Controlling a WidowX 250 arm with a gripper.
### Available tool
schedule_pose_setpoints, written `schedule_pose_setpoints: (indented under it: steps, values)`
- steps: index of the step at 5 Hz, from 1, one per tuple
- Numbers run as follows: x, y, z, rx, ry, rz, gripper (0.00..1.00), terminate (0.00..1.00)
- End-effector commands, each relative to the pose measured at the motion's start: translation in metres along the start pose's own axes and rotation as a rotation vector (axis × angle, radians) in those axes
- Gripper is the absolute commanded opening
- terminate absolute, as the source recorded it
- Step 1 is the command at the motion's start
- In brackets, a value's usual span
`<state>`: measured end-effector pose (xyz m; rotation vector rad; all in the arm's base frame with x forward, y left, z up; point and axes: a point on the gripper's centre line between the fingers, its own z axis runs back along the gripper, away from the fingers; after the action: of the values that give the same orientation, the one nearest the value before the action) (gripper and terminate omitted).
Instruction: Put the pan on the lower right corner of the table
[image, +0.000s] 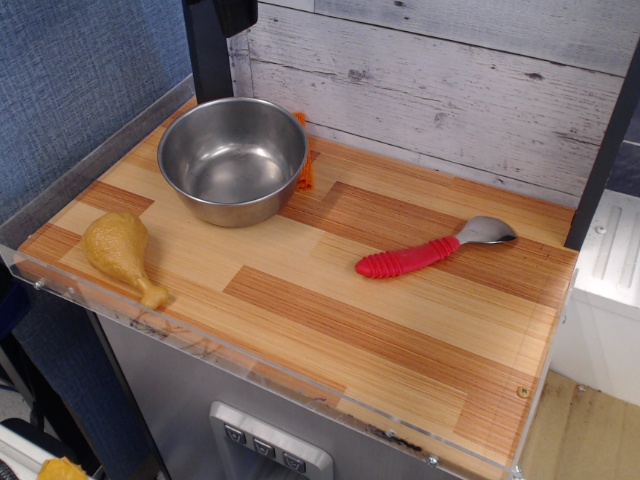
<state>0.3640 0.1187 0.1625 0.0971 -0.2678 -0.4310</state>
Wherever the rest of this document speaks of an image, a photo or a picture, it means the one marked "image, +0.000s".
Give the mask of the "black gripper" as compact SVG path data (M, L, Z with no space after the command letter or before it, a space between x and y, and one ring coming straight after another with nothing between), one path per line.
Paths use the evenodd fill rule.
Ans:
M226 38L249 29L258 20L257 0L214 0L213 4Z

